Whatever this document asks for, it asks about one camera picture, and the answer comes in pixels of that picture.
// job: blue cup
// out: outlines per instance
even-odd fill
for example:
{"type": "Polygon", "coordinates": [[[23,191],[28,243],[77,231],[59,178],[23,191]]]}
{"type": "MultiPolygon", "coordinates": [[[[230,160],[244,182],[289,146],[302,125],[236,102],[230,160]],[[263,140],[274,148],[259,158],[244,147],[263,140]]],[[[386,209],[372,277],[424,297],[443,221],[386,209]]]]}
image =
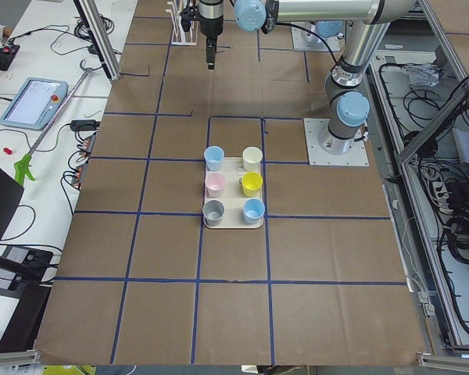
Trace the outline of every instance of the blue cup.
{"type": "Polygon", "coordinates": [[[222,160],[224,159],[224,150],[219,146],[210,146],[205,152],[206,167],[212,171],[218,171],[222,167],[222,160]]]}
{"type": "Polygon", "coordinates": [[[243,218],[247,224],[257,223],[263,216],[266,208],[260,199],[249,199],[243,205],[243,218]]]}

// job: white tray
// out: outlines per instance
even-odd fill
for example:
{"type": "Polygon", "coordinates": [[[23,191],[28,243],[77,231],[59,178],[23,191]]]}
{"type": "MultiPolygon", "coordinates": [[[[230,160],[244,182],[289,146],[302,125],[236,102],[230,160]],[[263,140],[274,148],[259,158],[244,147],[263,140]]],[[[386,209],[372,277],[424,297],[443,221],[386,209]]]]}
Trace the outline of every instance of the white tray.
{"type": "MultiPolygon", "coordinates": [[[[263,217],[255,224],[247,224],[243,220],[243,205],[250,199],[243,194],[242,184],[240,184],[240,179],[247,173],[243,168],[243,159],[224,158],[222,168],[218,172],[221,172],[226,177],[226,188],[224,189],[222,196],[219,198],[212,198],[209,196],[206,188],[203,194],[205,196],[205,203],[213,199],[223,203],[224,217],[220,224],[214,227],[207,225],[205,220],[203,220],[205,226],[210,229],[256,229],[263,225],[263,217]]],[[[206,176],[211,173],[213,172],[206,170],[206,176]]],[[[263,193],[261,188],[259,190],[259,194],[254,198],[258,198],[262,201],[262,195],[263,193]]]]}

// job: yellow object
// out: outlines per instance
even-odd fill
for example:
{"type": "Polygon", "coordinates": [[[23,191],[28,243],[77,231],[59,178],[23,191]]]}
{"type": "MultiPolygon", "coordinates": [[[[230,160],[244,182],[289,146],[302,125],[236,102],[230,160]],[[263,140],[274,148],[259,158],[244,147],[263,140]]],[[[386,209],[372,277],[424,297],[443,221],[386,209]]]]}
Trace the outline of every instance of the yellow object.
{"type": "Polygon", "coordinates": [[[263,177],[257,172],[248,172],[242,178],[243,193],[250,198],[259,194],[260,188],[263,186],[263,177]]]}
{"type": "Polygon", "coordinates": [[[95,366],[45,366],[43,375],[94,375],[95,366]]]}

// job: pale yellow cup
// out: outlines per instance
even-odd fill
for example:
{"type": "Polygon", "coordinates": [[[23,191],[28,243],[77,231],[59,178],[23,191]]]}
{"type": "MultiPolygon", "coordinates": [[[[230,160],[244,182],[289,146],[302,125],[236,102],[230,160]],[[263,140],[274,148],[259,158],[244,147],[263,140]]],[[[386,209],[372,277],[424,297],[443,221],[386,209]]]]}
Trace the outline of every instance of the pale yellow cup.
{"type": "Polygon", "coordinates": [[[248,172],[242,178],[243,194],[253,198],[259,194],[260,188],[263,186],[263,177],[257,172],[248,172]]]}

